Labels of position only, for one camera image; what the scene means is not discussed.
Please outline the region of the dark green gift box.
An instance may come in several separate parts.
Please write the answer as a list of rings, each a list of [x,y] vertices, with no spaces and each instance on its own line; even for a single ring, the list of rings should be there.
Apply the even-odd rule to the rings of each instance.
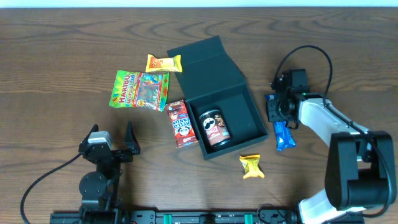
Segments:
[[[204,159],[209,160],[259,143],[269,133],[240,69],[226,53],[220,37],[184,45],[167,52],[181,56],[183,71],[176,77],[185,95],[187,112]],[[220,112],[230,138],[211,144],[206,132],[214,124],[201,116]]]

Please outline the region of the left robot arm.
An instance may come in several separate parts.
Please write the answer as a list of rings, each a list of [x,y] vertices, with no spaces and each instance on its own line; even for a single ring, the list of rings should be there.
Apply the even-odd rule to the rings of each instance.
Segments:
[[[94,125],[79,145],[79,154],[96,166],[80,180],[79,191],[82,207],[89,211],[108,211],[116,208],[118,202],[121,164],[133,161],[133,156],[141,153],[141,148],[133,133],[132,123],[127,123],[124,137],[125,149],[113,150],[113,140],[107,131],[100,131]]]

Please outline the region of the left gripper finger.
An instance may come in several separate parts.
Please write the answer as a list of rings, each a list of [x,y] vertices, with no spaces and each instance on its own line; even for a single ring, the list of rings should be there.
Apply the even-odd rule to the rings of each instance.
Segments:
[[[124,144],[132,155],[139,155],[141,153],[141,147],[133,133],[132,122],[127,122],[126,133],[124,138]]]
[[[98,131],[98,125],[94,124],[93,127],[90,129],[89,133],[86,135],[86,137],[82,140],[82,144],[87,144],[88,143],[88,139],[91,135],[91,133],[93,132],[97,132]]]

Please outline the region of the red Hello Panda box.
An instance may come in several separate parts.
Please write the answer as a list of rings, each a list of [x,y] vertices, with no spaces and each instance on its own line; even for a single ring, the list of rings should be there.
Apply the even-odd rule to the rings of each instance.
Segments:
[[[198,142],[191,124],[185,100],[169,103],[165,111],[172,124],[177,148],[192,145]]]

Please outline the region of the blue Oreo packet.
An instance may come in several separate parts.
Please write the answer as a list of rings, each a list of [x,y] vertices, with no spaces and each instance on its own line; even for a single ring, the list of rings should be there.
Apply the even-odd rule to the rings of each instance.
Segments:
[[[270,122],[274,127],[274,134],[276,139],[276,147],[278,151],[283,151],[286,148],[293,148],[296,142],[290,132],[286,121]]]

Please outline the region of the Pringles can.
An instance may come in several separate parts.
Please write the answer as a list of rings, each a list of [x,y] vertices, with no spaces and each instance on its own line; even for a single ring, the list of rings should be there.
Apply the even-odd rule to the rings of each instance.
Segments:
[[[211,147],[224,145],[231,139],[220,110],[209,110],[203,113],[199,120]]]

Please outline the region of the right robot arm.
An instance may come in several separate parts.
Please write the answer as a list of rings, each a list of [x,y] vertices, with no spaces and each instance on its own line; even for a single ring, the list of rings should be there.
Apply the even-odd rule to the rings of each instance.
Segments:
[[[392,137],[370,131],[338,111],[319,93],[277,93],[267,97],[270,122],[293,121],[309,127],[329,148],[325,186],[283,223],[364,223],[365,210],[381,216],[397,197]]]

